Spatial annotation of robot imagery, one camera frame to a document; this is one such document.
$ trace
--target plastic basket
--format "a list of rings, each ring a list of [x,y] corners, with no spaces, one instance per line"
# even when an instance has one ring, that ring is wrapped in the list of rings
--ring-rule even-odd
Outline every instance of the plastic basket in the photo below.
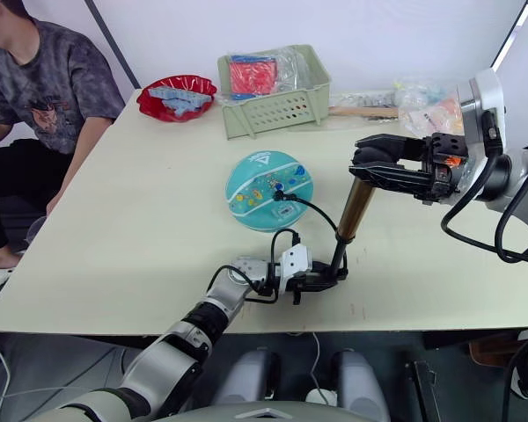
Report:
[[[331,78],[326,73],[315,50],[309,45],[291,46],[301,53],[309,70],[313,88],[270,94],[259,98],[239,101],[236,105],[223,105],[223,118],[227,138],[250,135],[259,132],[315,121],[320,123],[328,115],[328,98]],[[270,55],[274,50],[262,51],[258,55]],[[231,94],[229,57],[217,61],[221,92]]]

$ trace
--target floor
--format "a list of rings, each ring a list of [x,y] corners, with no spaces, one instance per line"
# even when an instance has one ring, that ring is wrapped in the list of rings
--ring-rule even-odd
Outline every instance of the floor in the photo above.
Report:
[[[436,398],[442,421],[499,420],[502,370],[475,365],[461,347],[425,351],[416,332],[319,333],[321,357],[316,375],[328,387],[332,355],[344,348],[361,352],[373,366],[393,421],[422,421],[405,363],[426,360],[436,372]],[[301,400],[312,381],[309,370],[316,346],[310,334],[290,336],[225,335],[206,362],[205,374],[194,393],[194,405],[207,405],[228,368],[245,352],[265,346],[282,358],[278,399]],[[38,391],[6,398],[1,422],[19,422],[66,403],[87,389],[115,387],[138,349],[69,336],[0,334],[11,372],[8,393],[69,385],[72,389]],[[0,367],[0,395],[4,369]],[[528,421],[528,401],[512,398],[510,422]]]

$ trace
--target red package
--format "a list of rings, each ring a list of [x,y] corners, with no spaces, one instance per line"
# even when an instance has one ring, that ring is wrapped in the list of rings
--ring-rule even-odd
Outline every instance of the red package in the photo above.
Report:
[[[229,64],[233,94],[268,95],[275,85],[275,60],[236,61]]]

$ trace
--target red bowl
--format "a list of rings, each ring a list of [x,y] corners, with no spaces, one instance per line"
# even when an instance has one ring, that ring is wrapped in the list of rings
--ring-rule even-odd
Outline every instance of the red bowl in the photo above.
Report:
[[[162,104],[162,99],[151,97],[149,88],[156,88],[158,86],[170,86],[179,90],[188,90],[206,94],[211,96],[211,101],[202,105],[202,109],[197,112],[185,112],[181,116],[174,114],[174,110]],[[143,89],[141,95],[137,99],[139,103],[139,111],[155,119],[162,121],[188,121],[200,117],[207,112],[213,104],[213,94],[217,92],[217,88],[213,86],[209,79],[196,75],[179,75],[169,76],[160,79],[153,84],[150,84]]]

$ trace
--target beige tabletop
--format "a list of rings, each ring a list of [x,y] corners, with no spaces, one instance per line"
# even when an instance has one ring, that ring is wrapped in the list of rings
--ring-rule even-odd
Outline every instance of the beige tabletop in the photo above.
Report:
[[[280,129],[228,141],[218,106],[198,120],[163,123],[138,112],[136,95],[0,293],[0,331],[159,334],[196,304],[220,265],[268,257],[272,236],[236,222],[224,199],[238,160],[263,149],[294,156],[314,179],[313,202],[338,222],[354,141],[400,132],[397,124]],[[446,236],[439,224],[447,209],[378,190],[348,247],[347,280],[304,294],[299,306],[289,295],[274,306],[247,304],[228,332],[528,326],[528,265]],[[492,241],[498,217],[473,203],[452,226]],[[334,234],[318,215],[307,211],[294,228],[314,259],[330,261]],[[507,232],[509,247],[528,245],[521,222]]]

